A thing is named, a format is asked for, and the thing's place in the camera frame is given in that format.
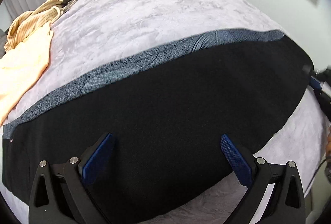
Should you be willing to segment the lavender fleece bed blanket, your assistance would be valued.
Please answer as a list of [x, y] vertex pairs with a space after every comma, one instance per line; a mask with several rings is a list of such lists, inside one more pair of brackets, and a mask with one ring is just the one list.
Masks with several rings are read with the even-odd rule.
[[[9, 113], [5, 125], [53, 90], [102, 65], [195, 35], [231, 29], [284, 33], [277, 23], [245, 0], [78, 0], [53, 25], [49, 66]], [[306, 192], [324, 154], [326, 124], [308, 84], [283, 128], [258, 152], [251, 153], [268, 163], [283, 165], [294, 161]], [[21, 201], [2, 181], [3, 137], [1, 198], [9, 216], [2, 217], [1, 222], [29, 223], [30, 200]], [[246, 189], [232, 170], [186, 204], [138, 223], [223, 223]]]

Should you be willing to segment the black pants with patterned trim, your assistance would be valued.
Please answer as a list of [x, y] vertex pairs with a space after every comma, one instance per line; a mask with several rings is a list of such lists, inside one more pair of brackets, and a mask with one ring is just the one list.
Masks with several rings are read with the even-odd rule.
[[37, 167], [80, 156], [104, 133], [110, 160], [88, 186], [108, 223], [174, 210], [232, 170], [221, 136], [252, 153], [283, 128], [313, 70], [278, 30], [217, 30], [102, 65], [4, 126], [2, 181], [28, 203]]

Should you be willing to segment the striped tan garment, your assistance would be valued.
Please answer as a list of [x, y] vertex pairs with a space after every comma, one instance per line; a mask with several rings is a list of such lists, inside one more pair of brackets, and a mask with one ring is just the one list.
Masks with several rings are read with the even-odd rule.
[[50, 22], [55, 23], [77, 0], [46, 0], [34, 11], [26, 11], [15, 18], [4, 45], [5, 52], [15, 49], [20, 42], [32, 35], [37, 29]]

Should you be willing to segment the peach orange cloth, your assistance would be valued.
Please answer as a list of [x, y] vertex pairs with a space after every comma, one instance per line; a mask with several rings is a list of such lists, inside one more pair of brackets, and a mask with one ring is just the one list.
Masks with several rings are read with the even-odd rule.
[[52, 38], [47, 22], [1, 58], [1, 124], [48, 67]]

